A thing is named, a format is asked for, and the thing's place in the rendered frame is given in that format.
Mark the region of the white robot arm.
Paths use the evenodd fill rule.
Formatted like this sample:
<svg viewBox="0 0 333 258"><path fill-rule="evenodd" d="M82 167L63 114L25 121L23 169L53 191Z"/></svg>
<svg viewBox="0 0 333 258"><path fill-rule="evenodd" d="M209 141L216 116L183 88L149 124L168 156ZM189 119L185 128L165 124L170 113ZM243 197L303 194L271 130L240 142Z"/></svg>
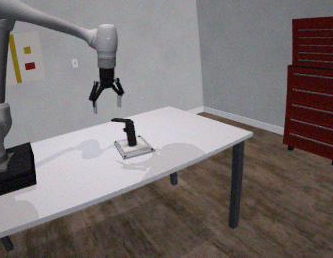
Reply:
<svg viewBox="0 0 333 258"><path fill-rule="evenodd" d="M3 143L12 126L10 105L5 101L5 88L9 37L16 21L81 38L97 51L99 68L116 67L118 37L114 25L102 24L98 29L88 30L38 11L20 0L0 0L0 172L9 169L11 160L15 156L14 153L6 153Z"/></svg>

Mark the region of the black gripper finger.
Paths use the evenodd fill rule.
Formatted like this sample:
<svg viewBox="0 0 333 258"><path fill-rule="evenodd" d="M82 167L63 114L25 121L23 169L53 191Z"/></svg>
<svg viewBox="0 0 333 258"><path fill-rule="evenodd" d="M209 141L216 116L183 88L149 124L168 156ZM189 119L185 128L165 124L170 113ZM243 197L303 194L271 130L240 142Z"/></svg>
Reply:
<svg viewBox="0 0 333 258"><path fill-rule="evenodd" d="M121 96L124 94L124 90L120 84L119 78L115 77L114 79L115 79L115 83L119 90L115 87L115 85L111 81L109 83L112 86L111 88L112 89L114 88L116 91L114 89L113 90L118 94L117 95L117 107L121 108ZM122 90L122 91L120 91L120 90Z"/></svg>
<svg viewBox="0 0 333 258"><path fill-rule="evenodd" d="M99 89L98 85L100 84L100 81L94 81L94 86L92 88L89 100L93 101L93 112L95 114L97 114L97 99L100 96L101 92L105 89L105 87L107 86L108 82L105 82L105 84L103 85L103 87L100 85ZM102 88L101 88L102 87ZM96 92L97 91L97 92ZM95 95L96 94L96 95ZM95 96L95 98L94 98Z"/></svg>

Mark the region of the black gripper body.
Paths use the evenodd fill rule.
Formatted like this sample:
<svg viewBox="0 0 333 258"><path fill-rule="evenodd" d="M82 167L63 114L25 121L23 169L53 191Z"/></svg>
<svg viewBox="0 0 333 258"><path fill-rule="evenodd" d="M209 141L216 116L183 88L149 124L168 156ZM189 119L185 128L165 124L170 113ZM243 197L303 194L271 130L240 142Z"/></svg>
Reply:
<svg viewBox="0 0 333 258"><path fill-rule="evenodd" d="M114 79L114 68L110 68L110 69L99 68L99 77L100 77L100 80L99 80L100 85L102 87L105 84L105 82L108 82L108 85L105 87L105 89L111 88L112 86L109 82L112 81L112 83L114 83L114 81L115 81L115 79Z"/></svg>

